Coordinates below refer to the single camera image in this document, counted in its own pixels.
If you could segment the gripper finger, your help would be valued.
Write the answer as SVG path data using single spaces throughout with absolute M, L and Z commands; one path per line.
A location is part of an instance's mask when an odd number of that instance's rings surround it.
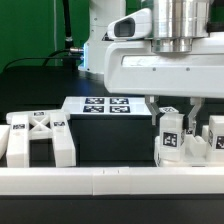
M 160 113 L 157 102 L 159 100 L 158 96 L 146 95 L 145 104 L 152 115 L 152 124 L 156 125 L 156 117 Z
M 196 125 L 196 115 L 204 104 L 204 99 L 201 97 L 191 97 L 190 105 L 192 106 L 191 111 L 189 112 L 188 118 L 188 128 L 194 129 Z

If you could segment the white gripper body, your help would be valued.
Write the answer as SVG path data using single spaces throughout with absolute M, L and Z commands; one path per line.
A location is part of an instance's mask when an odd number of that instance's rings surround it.
M 143 8 L 108 25 L 111 93 L 224 98 L 224 31 L 207 8 Z

